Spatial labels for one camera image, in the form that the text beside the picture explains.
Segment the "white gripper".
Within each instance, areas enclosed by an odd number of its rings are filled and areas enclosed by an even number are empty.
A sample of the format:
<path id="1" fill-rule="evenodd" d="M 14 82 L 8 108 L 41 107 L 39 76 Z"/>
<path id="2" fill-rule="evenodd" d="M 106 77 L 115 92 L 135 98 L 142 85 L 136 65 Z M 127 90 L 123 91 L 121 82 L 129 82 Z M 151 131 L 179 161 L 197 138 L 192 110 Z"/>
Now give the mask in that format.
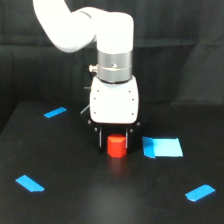
<path id="1" fill-rule="evenodd" d="M 137 121 L 139 111 L 139 92 L 134 76 L 125 83 L 109 84 L 94 77 L 90 91 L 90 119 L 98 131 L 98 150 L 103 153 L 106 138 L 103 125 L 129 126 Z M 125 131 L 126 150 L 134 150 L 134 131 Z"/>

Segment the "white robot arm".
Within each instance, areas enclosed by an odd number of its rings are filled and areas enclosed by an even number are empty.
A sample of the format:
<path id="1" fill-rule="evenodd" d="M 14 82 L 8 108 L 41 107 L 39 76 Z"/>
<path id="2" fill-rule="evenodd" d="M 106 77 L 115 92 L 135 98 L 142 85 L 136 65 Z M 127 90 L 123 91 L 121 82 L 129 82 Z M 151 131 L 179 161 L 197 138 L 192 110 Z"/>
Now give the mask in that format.
<path id="1" fill-rule="evenodd" d="M 121 125 L 123 134 L 100 135 L 98 144 L 114 158 L 126 155 L 129 133 L 137 121 L 139 93 L 132 74 L 133 18 L 94 7 L 71 11 L 65 0 L 32 0 L 34 12 L 54 46 L 67 53 L 96 44 L 97 63 L 89 67 L 88 122 L 97 133 L 105 125 Z"/>

